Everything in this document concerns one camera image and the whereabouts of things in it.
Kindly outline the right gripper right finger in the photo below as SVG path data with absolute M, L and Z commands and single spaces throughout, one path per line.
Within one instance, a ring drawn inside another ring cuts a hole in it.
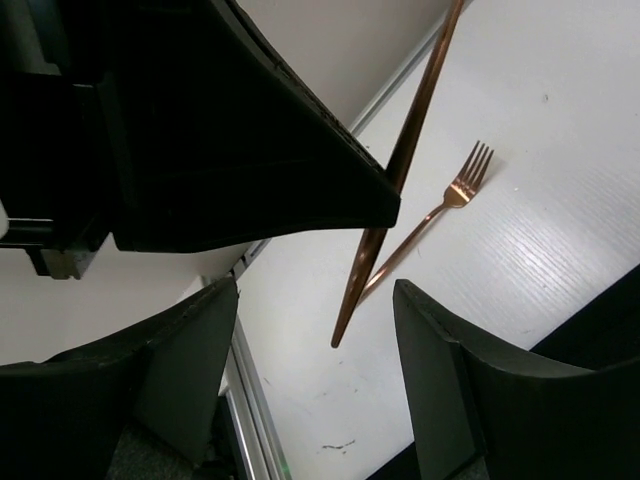
M 393 292 L 420 474 L 453 479 L 635 479 L 639 363 L 593 370 L 521 349 L 415 284 Z

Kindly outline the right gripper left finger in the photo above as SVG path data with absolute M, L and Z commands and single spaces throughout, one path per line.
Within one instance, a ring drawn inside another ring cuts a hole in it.
M 146 320 L 1 369 L 5 479 L 190 479 L 213 436 L 238 308 L 221 279 Z

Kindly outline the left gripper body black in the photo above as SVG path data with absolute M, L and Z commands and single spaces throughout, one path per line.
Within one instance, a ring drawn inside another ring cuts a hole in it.
M 121 125 L 99 1 L 1 4 L 4 249 L 83 276 L 112 228 Z

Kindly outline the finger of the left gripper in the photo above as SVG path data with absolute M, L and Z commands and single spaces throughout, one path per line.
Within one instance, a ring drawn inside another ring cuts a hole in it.
M 108 1 L 130 156 L 124 251 L 196 253 L 307 230 L 391 227 L 382 166 L 234 1 Z

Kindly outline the copper knife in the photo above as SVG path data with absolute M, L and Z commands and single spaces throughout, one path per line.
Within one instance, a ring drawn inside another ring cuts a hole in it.
M 402 192 L 408 176 L 427 111 L 463 6 L 463 0 L 456 0 L 451 3 L 451 7 L 437 37 L 409 112 L 387 164 L 385 170 L 386 178 L 398 194 Z M 346 328 L 377 260 L 386 234 L 387 228 L 369 228 L 363 232 L 349 273 L 332 334 L 330 343 L 332 348 L 338 348 L 342 341 Z

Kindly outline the black cloth placemat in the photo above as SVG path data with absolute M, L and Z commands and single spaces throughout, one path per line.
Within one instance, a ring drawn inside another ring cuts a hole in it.
M 634 268 L 531 351 L 589 370 L 639 357 L 639 275 Z

